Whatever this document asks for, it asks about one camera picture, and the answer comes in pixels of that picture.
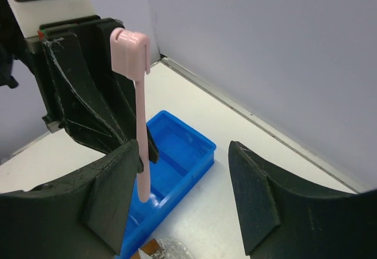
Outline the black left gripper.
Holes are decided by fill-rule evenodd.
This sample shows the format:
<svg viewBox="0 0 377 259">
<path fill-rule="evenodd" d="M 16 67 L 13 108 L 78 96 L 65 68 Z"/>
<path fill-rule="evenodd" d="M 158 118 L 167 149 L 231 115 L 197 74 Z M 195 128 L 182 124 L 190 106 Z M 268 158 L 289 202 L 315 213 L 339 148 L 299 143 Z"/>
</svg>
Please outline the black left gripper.
<svg viewBox="0 0 377 259">
<path fill-rule="evenodd" d="M 109 154 L 136 138 L 135 89 L 111 68 L 112 18 L 80 18 L 41 26 L 25 39 L 22 62 L 41 92 L 47 128 Z"/>
</svg>

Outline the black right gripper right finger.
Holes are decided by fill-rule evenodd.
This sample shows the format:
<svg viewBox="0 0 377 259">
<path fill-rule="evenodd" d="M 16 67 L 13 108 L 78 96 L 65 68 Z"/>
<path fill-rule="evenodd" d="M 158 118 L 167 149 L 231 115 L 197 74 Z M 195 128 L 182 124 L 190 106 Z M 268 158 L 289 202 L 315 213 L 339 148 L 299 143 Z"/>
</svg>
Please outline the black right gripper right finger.
<svg viewBox="0 0 377 259">
<path fill-rule="evenodd" d="M 229 170 L 250 258 L 375 258 L 376 191 L 334 190 L 278 167 L 242 143 Z"/>
</svg>

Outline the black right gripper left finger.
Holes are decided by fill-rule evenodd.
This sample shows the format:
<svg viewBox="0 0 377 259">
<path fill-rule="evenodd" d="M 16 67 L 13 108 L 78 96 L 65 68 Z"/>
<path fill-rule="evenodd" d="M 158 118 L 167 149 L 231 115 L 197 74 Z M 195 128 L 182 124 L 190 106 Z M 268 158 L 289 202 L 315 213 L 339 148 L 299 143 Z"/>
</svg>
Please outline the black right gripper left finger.
<svg viewBox="0 0 377 259">
<path fill-rule="evenodd" d="M 2 194 L 1 257 L 120 255 L 138 165 L 132 140 L 31 191 Z"/>
</svg>

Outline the pink toothbrush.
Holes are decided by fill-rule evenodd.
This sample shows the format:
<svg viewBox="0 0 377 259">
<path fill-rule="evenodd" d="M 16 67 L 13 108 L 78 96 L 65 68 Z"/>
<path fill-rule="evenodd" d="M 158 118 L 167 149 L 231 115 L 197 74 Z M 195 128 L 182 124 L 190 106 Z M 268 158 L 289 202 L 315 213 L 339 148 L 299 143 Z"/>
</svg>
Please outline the pink toothbrush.
<svg viewBox="0 0 377 259">
<path fill-rule="evenodd" d="M 132 80 L 135 87 L 136 137 L 143 172 L 137 175 L 137 192 L 141 202 L 150 196 L 150 162 L 145 116 L 145 76 L 150 73 L 150 39 L 139 32 L 116 28 L 110 35 L 111 68 Z"/>
</svg>

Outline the clear holder with wooden ends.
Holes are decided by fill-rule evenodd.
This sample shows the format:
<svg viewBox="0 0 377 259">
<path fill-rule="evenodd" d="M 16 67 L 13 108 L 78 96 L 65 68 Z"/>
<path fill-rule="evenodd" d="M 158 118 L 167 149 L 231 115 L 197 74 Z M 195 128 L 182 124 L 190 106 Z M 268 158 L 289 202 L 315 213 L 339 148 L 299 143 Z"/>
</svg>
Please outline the clear holder with wooden ends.
<svg viewBox="0 0 377 259">
<path fill-rule="evenodd" d="M 140 259 L 149 259 L 152 258 L 160 250 L 160 245 L 156 239 L 150 240 L 144 246 L 138 249 L 135 255 Z"/>
</svg>

